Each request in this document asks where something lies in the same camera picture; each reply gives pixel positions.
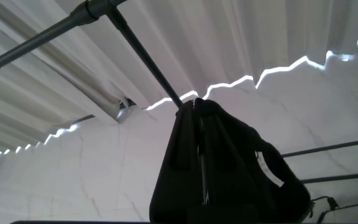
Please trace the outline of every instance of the white wall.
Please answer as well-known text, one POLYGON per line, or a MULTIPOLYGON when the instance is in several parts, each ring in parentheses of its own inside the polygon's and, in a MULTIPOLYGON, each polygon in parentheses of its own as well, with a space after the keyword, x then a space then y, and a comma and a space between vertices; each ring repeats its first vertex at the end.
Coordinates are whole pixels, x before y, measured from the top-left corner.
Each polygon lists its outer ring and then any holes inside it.
MULTIPOLYGON (((212 91, 230 114, 281 153, 358 140, 358 53, 331 57, 322 71, 303 64, 212 91)), ((172 103, 132 108, 119 126, 96 119, 0 162, 0 223, 16 220, 148 220, 149 203, 170 137, 172 103)), ((300 179, 358 173, 358 146, 291 157, 300 179)), ((358 180, 308 184, 313 197, 358 203, 358 180)))

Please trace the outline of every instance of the clothes rack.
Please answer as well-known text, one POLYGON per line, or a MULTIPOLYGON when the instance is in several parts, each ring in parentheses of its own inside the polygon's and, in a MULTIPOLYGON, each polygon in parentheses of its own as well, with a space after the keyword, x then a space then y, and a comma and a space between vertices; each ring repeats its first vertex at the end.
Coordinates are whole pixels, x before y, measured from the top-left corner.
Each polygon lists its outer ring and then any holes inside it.
MULTIPOLYGON (((29 53, 30 51, 40 47, 41 45, 53 40, 59 35, 64 34, 65 32, 71 30, 76 26, 82 26, 85 24, 90 24, 94 21, 97 21, 99 17, 106 15, 109 20, 116 26, 116 28, 121 32, 125 37, 131 47, 135 50, 137 55, 142 59, 147 68, 151 71, 153 76, 157 79, 159 84, 167 92, 168 96, 173 100, 173 102, 180 107, 183 103, 175 90, 169 84, 167 79, 164 77, 158 66, 152 60, 150 55, 144 49, 142 44, 139 42, 138 38, 135 36, 131 28, 127 25, 126 20, 122 14, 117 9, 117 6, 126 0, 90 0, 81 3, 77 6, 68 17, 56 23, 55 25, 49 27, 43 32, 37 34, 33 38, 25 41, 24 43, 18 45, 12 50, 2 54, 0 56, 0 68, 5 66, 8 63, 11 63, 13 60, 29 53)), ((342 144, 337 144, 333 146, 319 147, 316 149, 309 149, 300 152, 292 152, 288 154, 283 154, 283 157, 292 157, 299 156, 309 153, 322 152, 332 149, 339 149, 342 147, 357 146, 358 141, 347 142, 342 144)), ((351 175, 337 175, 332 177, 320 177, 315 179, 306 179, 302 180, 304 184, 316 183, 316 182, 327 182, 334 180, 347 180, 347 179, 357 179, 358 174, 351 175)))

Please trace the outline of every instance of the marble wall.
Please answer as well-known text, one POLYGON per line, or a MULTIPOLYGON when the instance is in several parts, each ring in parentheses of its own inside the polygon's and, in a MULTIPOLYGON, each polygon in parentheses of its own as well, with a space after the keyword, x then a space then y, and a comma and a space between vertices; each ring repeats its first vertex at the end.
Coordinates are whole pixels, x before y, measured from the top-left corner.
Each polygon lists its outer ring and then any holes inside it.
MULTIPOLYGON (((306 63, 211 92, 281 153, 358 140, 358 53, 306 63)), ((176 108, 132 107, 119 126, 97 119, 46 145, 0 157, 0 223, 16 220, 147 221, 176 108)), ((286 159, 300 179, 358 173, 358 146, 286 159)), ((308 184, 313 197, 358 203, 358 180, 308 184)))

